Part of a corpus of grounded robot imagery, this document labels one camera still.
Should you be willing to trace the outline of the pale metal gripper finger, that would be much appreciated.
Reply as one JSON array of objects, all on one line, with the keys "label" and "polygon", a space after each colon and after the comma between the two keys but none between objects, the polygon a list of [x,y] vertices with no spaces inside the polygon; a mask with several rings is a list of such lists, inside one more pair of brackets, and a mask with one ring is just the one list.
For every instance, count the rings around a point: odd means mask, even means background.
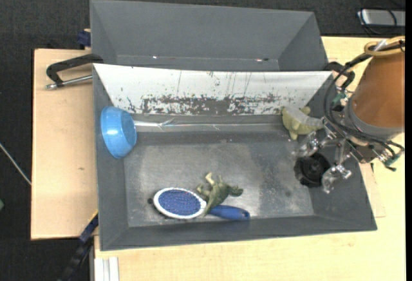
[{"label": "pale metal gripper finger", "polygon": [[321,149],[321,142],[316,137],[306,137],[293,150],[293,158],[310,157]]},{"label": "pale metal gripper finger", "polygon": [[321,178],[321,187],[325,193],[330,193],[336,184],[351,177],[351,171],[342,164],[329,168]]}]

